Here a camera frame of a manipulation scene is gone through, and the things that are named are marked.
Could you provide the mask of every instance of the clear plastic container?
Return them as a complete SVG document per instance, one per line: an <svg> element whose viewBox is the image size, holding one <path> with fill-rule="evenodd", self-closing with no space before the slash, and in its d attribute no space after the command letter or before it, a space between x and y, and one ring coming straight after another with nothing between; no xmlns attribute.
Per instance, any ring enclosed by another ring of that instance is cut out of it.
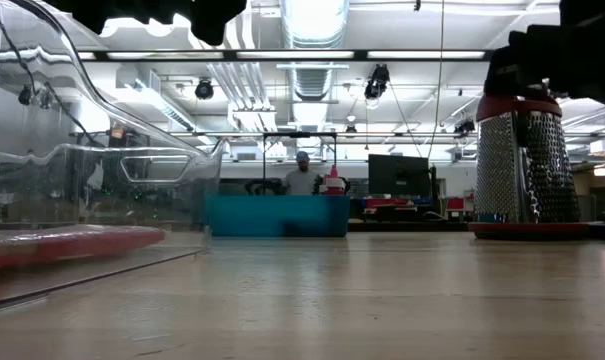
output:
<svg viewBox="0 0 605 360"><path fill-rule="evenodd" d="M109 104L40 3L0 0L0 283L28 282L36 263L54 264L33 288L75 280L60 275L70 267L86 278L206 248L223 148L198 150Z"/></svg>

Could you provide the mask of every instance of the man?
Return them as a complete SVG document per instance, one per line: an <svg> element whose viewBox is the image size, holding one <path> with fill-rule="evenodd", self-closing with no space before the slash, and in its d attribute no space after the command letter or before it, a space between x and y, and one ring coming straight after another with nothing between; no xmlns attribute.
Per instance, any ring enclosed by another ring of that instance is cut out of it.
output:
<svg viewBox="0 0 605 360"><path fill-rule="evenodd" d="M309 170L309 154L300 151L295 159L298 162L298 168L284 178L286 193L287 195L313 195L313 186L318 175Z"/></svg>

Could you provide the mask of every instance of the ceiling duct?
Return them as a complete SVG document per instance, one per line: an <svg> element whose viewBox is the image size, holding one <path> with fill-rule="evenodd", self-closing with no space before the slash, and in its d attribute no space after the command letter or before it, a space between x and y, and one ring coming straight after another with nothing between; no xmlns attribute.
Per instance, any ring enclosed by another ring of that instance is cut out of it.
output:
<svg viewBox="0 0 605 360"><path fill-rule="evenodd" d="M282 31L290 49L337 49L342 47L349 0L280 0ZM292 105L296 122L319 126L326 119L327 104L318 104L331 90L332 69L290 70Z"/></svg>

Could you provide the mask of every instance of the teal box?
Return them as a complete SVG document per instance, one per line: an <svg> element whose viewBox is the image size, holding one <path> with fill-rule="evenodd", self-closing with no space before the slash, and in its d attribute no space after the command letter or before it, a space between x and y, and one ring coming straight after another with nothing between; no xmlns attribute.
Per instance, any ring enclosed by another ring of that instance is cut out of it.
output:
<svg viewBox="0 0 605 360"><path fill-rule="evenodd" d="M211 196L205 223L216 237L344 237L347 196Z"/></svg>

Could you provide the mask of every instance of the black monitor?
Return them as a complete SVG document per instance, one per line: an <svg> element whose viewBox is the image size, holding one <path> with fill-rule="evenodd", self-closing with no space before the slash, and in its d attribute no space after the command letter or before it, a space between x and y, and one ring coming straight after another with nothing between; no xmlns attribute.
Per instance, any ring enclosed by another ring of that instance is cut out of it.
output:
<svg viewBox="0 0 605 360"><path fill-rule="evenodd" d="M369 194L430 197L429 159L369 155Z"/></svg>

